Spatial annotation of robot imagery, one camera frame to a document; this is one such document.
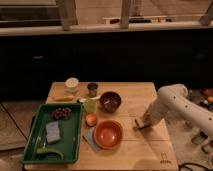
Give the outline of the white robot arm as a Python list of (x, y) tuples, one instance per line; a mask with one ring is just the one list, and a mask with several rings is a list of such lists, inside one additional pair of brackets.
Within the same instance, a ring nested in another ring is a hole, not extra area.
[(142, 117), (142, 125), (157, 125), (168, 111), (173, 110), (213, 138), (213, 113), (190, 102), (187, 96), (188, 89), (183, 84), (159, 88), (157, 98), (149, 105)]

